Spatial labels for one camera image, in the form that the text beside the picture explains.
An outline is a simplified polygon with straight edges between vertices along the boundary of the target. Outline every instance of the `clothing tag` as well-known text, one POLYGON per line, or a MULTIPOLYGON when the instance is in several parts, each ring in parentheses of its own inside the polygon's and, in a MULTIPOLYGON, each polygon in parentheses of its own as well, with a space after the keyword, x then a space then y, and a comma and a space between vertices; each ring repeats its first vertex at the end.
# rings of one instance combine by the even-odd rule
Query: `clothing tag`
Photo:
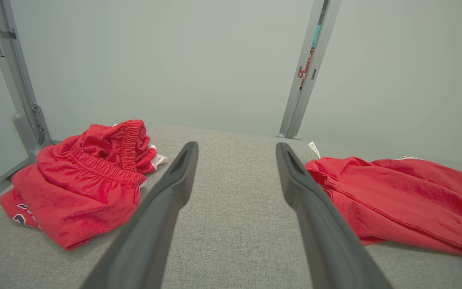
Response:
POLYGON ((317 154, 318 159, 320 159, 320 153, 318 152, 318 149, 313 141, 308 144, 308 147, 310 147, 310 149, 312 149, 317 154))

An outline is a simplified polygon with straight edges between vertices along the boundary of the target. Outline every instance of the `red shorts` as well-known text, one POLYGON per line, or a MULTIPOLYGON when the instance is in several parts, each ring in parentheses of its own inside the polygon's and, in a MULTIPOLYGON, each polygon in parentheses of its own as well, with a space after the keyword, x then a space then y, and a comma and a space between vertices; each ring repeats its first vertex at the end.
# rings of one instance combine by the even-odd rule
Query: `red shorts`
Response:
POLYGON ((133 215, 143 174, 156 170, 148 144, 141 120, 93 124, 41 150, 37 163, 13 176, 0 203, 14 221, 42 229, 65 250, 77 248, 133 215))

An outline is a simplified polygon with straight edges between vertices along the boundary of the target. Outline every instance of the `red fabric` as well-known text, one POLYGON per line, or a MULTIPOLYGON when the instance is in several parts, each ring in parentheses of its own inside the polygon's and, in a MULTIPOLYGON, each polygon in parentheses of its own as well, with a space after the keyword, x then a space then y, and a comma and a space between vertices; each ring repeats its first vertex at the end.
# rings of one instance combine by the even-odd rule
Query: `red fabric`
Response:
POLYGON ((144 173, 154 172, 141 120, 92 124, 79 136, 40 151, 17 172, 1 206, 16 222, 42 229, 71 250, 128 221, 140 199, 144 173))
POLYGON ((364 245, 462 254, 462 172, 420 159, 323 157, 305 167, 364 245))

